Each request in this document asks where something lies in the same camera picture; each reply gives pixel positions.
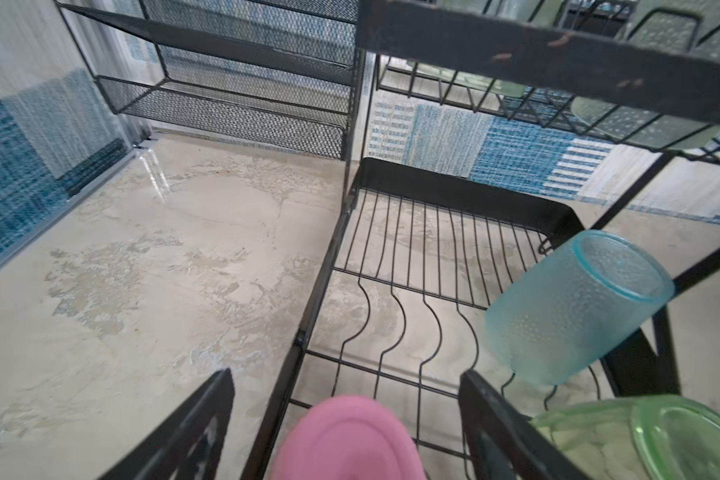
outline green plastic container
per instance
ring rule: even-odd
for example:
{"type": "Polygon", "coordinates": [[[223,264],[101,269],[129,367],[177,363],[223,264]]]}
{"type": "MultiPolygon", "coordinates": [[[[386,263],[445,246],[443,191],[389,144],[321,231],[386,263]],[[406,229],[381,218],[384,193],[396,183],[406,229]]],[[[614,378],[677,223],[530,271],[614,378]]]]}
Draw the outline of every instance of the green plastic container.
{"type": "Polygon", "coordinates": [[[720,415],[688,398],[585,403],[531,424],[595,480],[720,480],[720,415]]]}

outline textured plastic cup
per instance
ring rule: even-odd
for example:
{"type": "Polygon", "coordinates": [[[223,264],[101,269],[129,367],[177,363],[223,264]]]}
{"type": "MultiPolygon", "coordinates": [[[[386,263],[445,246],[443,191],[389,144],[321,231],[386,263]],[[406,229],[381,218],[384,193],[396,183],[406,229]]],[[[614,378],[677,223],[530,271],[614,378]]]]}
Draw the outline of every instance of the textured plastic cup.
{"type": "Polygon", "coordinates": [[[488,308],[488,345],[526,381],[560,385],[640,328],[674,291],[651,255],[619,236],[585,230],[488,308]]]}

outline pink plastic lid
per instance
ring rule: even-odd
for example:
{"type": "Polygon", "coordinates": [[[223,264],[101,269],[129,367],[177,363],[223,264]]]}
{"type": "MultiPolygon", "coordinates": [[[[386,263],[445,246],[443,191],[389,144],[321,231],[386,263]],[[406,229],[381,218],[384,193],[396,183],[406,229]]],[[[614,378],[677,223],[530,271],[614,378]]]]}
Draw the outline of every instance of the pink plastic lid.
{"type": "Polygon", "coordinates": [[[280,447],[272,480],[425,480],[405,427],[382,404],[338,396],[309,409],[280,447]]]}

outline beige marble surface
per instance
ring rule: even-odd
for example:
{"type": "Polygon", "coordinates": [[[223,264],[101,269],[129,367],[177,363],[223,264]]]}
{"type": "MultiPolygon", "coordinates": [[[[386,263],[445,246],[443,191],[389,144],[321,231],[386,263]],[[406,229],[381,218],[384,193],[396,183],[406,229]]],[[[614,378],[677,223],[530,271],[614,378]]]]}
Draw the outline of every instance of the beige marble surface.
{"type": "Polygon", "coordinates": [[[239,476],[342,164],[170,135],[154,154],[0,270],[0,478],[95,478],[227,366],[239,476]]]}
{"type": "MultiPolygon", "coordinates": [[[[218,478],[238,478],[326,252],[341,185],[334,160],[166,135],[13,258],[0,270],[0,478],[95,478],[227,366],[237,395],[218,478]]],[[[604,210],[572,207],[584,225],[604,210]]],[[[608,230],[671,274],[720,245],[719,226],[632,211],[608,230]]],[[[537,243],[507,225],[369,193],[338,256],[349,273],[332,275],[309,348],[372,370],[386,350],[385,372],[418,382],[421,367],[422,384],[446,392],[474,363],[499,386],[510,373],[483,342],[480,308],[457,310],[385,282],[485,306],[524,262],[535,263],[537,243]],[[359,271],[382,282],[358,280],[359,271]]],[[[670,312],[684,391],[720,411],[720,274],[670,312]]],[[[420,397],[415,386],[347,367],[337,377],[336,363],[314,356],[294,397],[314,404],[334,385],[337,394],[376,396],[412,436],[461,450],[453,398],[420,397]]],[[[516,380],[507,398],[536,415],[548,391],[516,380]]],[[[595,397],[585,370],[550,408],[595,397]]],[[[280,441],[304,412],[288,408],[280,441]]],[[[432,478],[464,477],[460,459],[420,454],[432,478]]]]}

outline black metal dish rack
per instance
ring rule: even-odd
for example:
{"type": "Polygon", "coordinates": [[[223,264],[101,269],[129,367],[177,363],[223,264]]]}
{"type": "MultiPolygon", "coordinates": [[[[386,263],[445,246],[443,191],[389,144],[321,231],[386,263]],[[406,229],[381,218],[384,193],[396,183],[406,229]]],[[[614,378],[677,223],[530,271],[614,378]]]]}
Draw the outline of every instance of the black metal dish rack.
{"type": "MultiPolygon", "coordinates": [[[[357,3],[251,2],[290,12],[295,26],[319,17],[355,31],[357,3]]],[[[57,2],[80,54],[115,114],[343,159],[353,129],[357,49],[181,0],[139,0],[140,16],[57,2]],[[64,12],[154,44],[163,78],[154,84],[99,74],[64,12]]]]}
{"type": "MultiPolygon", "coordinates": [[[[291,38],[286,42],[290,42],[289,49],[283,50],[285,43],[276,44],[285,42],[283,36],[257,36],[249,25],[240,25],[239,32],[250,36],[231,38],[228,31],[225,33],[215,29],[219,24],[229,22],[229,19],[219,19],[212,15],[209,17],[207,12],[202,14],[205,16],[161,17],[159,2],[146,0],[141,2],[144,18],[73,5],[61,7],[162,45],[158,46],[158,52],[166,72],[166,80],[163,82],[140,85],[94,76],[114,112],[194,126],[343,160],[349,159],[366,50],[377,54],[373,65],[372,91],[392,91],[441,105],[499,115],[509,120],[526,121],[614,143],[632,144],[641,131],[666,115],[703,122],[703,126],[696,131],[657,148],[656,151],[660,151],[661,155],[595,222],[591,227],[595,229],[603,228],[612,220],[673,158],[683,157],[720,165],[720,138],[692,151],[675,148],[682,140],[694,134],[720,126],[720,63],[692,54],[694,48],[720,33],[720,25],[700,33],[702,18],[697,14],[657,8],[647,15],[677,15],[695,25],[686,52],[669,54],[638,48],[623,39],[609,38],[619,30],[614,25],[623,24],[628,12],[634,7],[634,2],[627,1],[595,0],[576,5],[564,2],[555,21],[562,28],[540,28],[529,23],[455,12],[437,5],[405,0],[363,0],[359,10],[354,9],[356,4],[349,0],[336,4],[311,0],[256,3],[307,12],[336,22],[356,21],[357,48],[349,55],[347,52],[325,50],[325,45],[306,44],[291,38]],[[344,5],[345,8],[327,9],[326,5],[344,5]],[[249,62],[262,68],[275,68],[320,82],[344,85],[347,88],[346,96],[340,104],[332,103],[320,95],[290,101],[274,98],[272,94],[261,95],[267,89],[260,86],[249,85],[250,90],[246,90],[248,87],[245,83],[240,83],[240,88],[230,92],[204,82],[202,76],[181,77],[180,67],[172,66],[171,59],[186,62],[188,58],[186,55],[166,55],[171,53],[171,49],[208,58],[249,62]],[[413,65],[401,67],[392,62],[394,58],[411,60],[413,65]],[[449,82],[422,74],[418,71],[420,63],[450,68],[454,71],[452,79],[449,82]],[[493,83],[482,91],[460,84],[457,82],[458,72],[518,82],[529,87],[520,98],[502,98],[492,91],[493,83]],[[385,82],[385,79],[390,79],[389,75],[402,77],[408,87],[398,88],[385,82]],[[570,104],[577,95],[609,101],[613,107],[601,118],[586,125],[570,112],[570,104]],[[210,104],[203,102],[221,106],[214,110],[210,104]],[[646,116],[641,125],[619,138],[596,128],[624,106],[655,113],[646,116]],[[251,122],[269,123],[272,115],[285,119],[282,120],[285,122],[305,122],[308,126],[289,130],[288,134],[281,137],[264,138],[251,122]],[[294,135],[294,132],[303,131],[314,134],[315,129],[320,134],[312,138],[324,138],[324,142],[305,144],[294,135]]],[[[491,0],[487,0],[484,13],[488,11],[490,3],[491,0]]],[[[529,22],[543,3],[544,0],[540,0],[529,22]]],[[[463,464],[463,474],[467,478],[471,478],[471,475],[480,479],[514,478],[515,474],[523,478],[585,478],[530,427],[526,416],[504,400],[514,374],[508,375],[501,384],[495,384],[500,385],[497,392],[475,373],[473,368],[480,357],[478,334],[475,331],[477,323],[468,318],[470,315],[480,317],[480,312],[488,308],[492,299],[501,294],[518,275],[532,267],[550,250],[582,231],[584,227],[572,209],[551,200],[373,158],[362,160],[350,187],[347,185],[349,168],[350,162],[347,161],[346,196],[341,216],[302,321],[272,390],[242,478],[264,478],[288,413],[294,409],[304,412],[314,403],[300,396],[307,390],[299,387],[305,378],[306,364],[310,359],[326,362],[333,372],[328,376],[324,397],[336,394],[337,389],[341,390],[338,386],[341,385],[342,375],[353,372],[370,376],[374,385],[374,398],[381,391],[379,385],[382,381],[387,386],[400,385],[413,389],[415,408],[412,415],[415,420],[411,420],[410,427],[415,431],[412,436],[420,452],[423,454],[429,450],[455,458],[463,464]],[[414,238],[416,242],[421,242],[421,255],[415,262],[412,258],[419,255],[419,250],[414,248],[414,238]],[[514,262],[509,261],[512,254],[508,252],[515,254],[514,262]],[[407,270],[403,267],[400,270],[398,261],[404,261],[405,257],[408,258],[407,270]],[[391,268],[388,274],[381,274],[385,261],[391,268]],[[413,276],[418,271],[421,278],[412,280],[412,271],[413,276]],[[317,348],[314,335],[321,324],[318,318],[321,310],[326,308],[331,282],[339,277],[348,277],[356,282],[358,291],[367,302],[365,321],[360,322],[356,331],[339,339],[337,349],[317,348]],[[392,307],[396,305],[399,308],[402,332],[396,341],[390,342],[389,347],[381,352],[378,361],[356,358],[346,353],[346,347],[360,338],[369,324],[372,316],[370,289],[382,287],[388,289],[390,298],[394,300],[392,307]],[[413,334],[407,328],[414,321],[411,307],[401,302],[403,295],[417,296],[418,308],[424,306],[423,312],[432,316],[430,326],[439,332],[439,339],[432,344],[433,348],[427,354],[420,355],[418,368],[412,371],[394,369],[384,364],[385,356],[392,356],[399,351],[406,335],[413,334]],[[439,360],[438,354],[442,353],[444,339],[452,333],[450,326],[444,328],[445,320],[438,315],[440,310],[434,306],[436,302],[450,306],[452,312],[455,312],[456,321],[461,322],[462,333],[466,335],[463,338],[469,339],[471,336],[474,340],[474,360],[463,366],[461,371],[467,371],[460,380],[461,371],[445,383],[440,381],[442,379],[433,379],[424,374],[424,370],[439,360]],[[431,395],[444,398],[453,405],[458,402],[463,427],[456,425],[458,434],[448,445],[425,438],[422,398],[431,395]]],[[[682,294],[719,269],[720,248],[675,278],[676,294],[682,294]]],[[[667,308],[653,317],[653,327],[656,352],[642,331],[638,330],[600,360],[615,396],[680,393],[667,308]]],[[[191,463],[190,467],[179,470],[189,476],[192,476],[192,472],[197,474],[202,467],[205,470],[201,476],[210,478],[218,460],[218,456],[213,457],[211,451],[219,450],[219,441],[223,440],[223,434],[218,438],[216,430],[208,429],[207,418],[210,414],[201,416],[198,412],[210,412],[213,418],[226,418],[232,408],[233,393],[229,389],[231,377],[218,372],[211,380],[215,382],[214,392],[222,392],[223,386],[228,386],[226,393],[218,394],[222,396],[221,401],[214,399],[209,393],[210,387],[204,385],[201,389],[206,389],[205,396],[196,394],[192,408],[182,406],[180,410],[183,408],[183,413],[177,411],[174,414],[186,417],[184,427],[168,432],[170,429],[162,426],[154,435],[162,432],[164,438],[155,439],[151,436],[147,439],[152,442],[151,445],[157,442],[170,446],[172,442],[182,442],[183,447],[176,447],[173,454],[173,457],[180,457],[181,462],[174,461],[171,465],[174,468],[182,462],[191,463]],[[192,425],[195,426],[192,432],[184,430],[192,425]],[[197,446],[200,445],[205,446],[203,451],[208,453],[202,457],[193,455],[193,452],[199,451],[197,446]]],[[[597,398],[600,398],[596,376],[592,374],[587,381],[594,382],[597,398]]],[[[538,399],[539,404],[546,408],[556,391],[557,387],[543,394],[538,399]]],[[[175,425],[174,416],[166,423],[173,422],[171,425],[175,425]]],[[[134,452],[147,452],[139,448],[134,452]]],[[[165,460],[154,459],[153,454],[149,453],[144,453],[140,458],[141,463],[131,463],[133,469],[128,472],[145,472],[137,466],[154,466],[155,462],[165,460]]],[[[126,461],[134,462],[134,458],[129,456],[126,461]]],[[[113,472],[122,474],[124,470],[117,470],[119,467],[116,466],[113,472]]]]}

